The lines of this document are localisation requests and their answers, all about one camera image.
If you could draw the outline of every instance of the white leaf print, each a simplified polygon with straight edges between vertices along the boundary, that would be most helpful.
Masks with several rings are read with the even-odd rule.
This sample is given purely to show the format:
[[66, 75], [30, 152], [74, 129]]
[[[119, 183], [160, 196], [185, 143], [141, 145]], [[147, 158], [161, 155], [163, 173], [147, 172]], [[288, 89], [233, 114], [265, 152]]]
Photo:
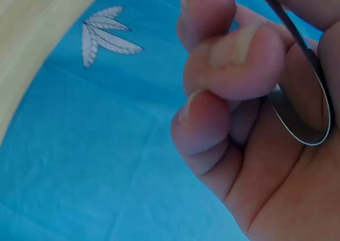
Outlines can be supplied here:
[[85, 23], [98, 29], [130, 30], [124, 24], [105, 16], [92, 16]]
[[115, 19], [123, 11], [123, 9], [124, 9], [123, 6], [109, 7], [107, 9], [103, 9], [95, 13], [92, 17], [104, 16], [104, 17]]
[[91, 27], [83, 23], [82, 26], [82, 56], [83, 63], [86, 68], [89, 68], [98, 52], [98, 41], [97, 36]]
[[107, 33], [104, 30], [100, 30], [95, 27], [91, 28], [97, 35], [98, 44], [109, 51], [113, 51], [119, 54], [136, 54], [143, 50], [142, 47], [137, 46], [115, 35]]

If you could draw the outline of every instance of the wooden frame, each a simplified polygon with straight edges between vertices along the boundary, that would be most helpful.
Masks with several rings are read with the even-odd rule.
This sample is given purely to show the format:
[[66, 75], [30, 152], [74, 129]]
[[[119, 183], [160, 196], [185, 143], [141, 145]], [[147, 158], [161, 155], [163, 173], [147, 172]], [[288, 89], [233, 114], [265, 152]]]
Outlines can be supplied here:
[[94, 0], [0, 0], [0, 146], [42, 63]]

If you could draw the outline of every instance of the hand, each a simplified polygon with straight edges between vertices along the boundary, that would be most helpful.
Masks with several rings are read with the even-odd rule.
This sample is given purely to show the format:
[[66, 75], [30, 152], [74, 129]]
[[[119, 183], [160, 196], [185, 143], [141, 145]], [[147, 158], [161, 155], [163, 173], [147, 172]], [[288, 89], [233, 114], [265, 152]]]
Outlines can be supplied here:
[[[173, 141], [251, 240], [340, 240], [340, 0], [278, 1], [324, 32], [310, 42], [335, 107], [330, 138], [304, 147], [264, 97], [283, 83], [306, 122], [327, 121], [319, 85], [284, 27], [234, 0], [183, 0], [188, 101], [173, 119]], [[241, 29], [226, 35], [235, 17]]]

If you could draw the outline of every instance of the silver ring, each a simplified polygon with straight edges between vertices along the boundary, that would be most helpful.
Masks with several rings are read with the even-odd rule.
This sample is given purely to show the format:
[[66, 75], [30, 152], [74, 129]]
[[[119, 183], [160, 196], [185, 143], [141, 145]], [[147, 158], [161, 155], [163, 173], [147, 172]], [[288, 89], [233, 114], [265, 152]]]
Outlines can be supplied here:
[[277, 85], [267, 96], [270, 103], [272, 104], [276, 115], [289, 131], [289, 133], [295, 137], [299, 142], [306, 146], [315, 147], [324, 143], [329, 137], [335, 123], [334, 107], [332, 104], [332, 99], [328, 91], [326, 79], [320, 64], [320, 61], [308, 42], [303, 39], [298, 29], [286, 14], [282, 6], [276, 0], [265, 0], [273, 11], [279, 16], [285, 26], [288, 28], [295, 41], [302, 49], [304, 55], [310, 62], [314, 69], [315, 75], [319, 81], [324, 94], [324, 99], [327, 106], [328, 113], [328, 125], [324, 132], [316, 131], [308, 126], [297, 113], [293, 104], [289, 100], [288, 96], [284, 90]]

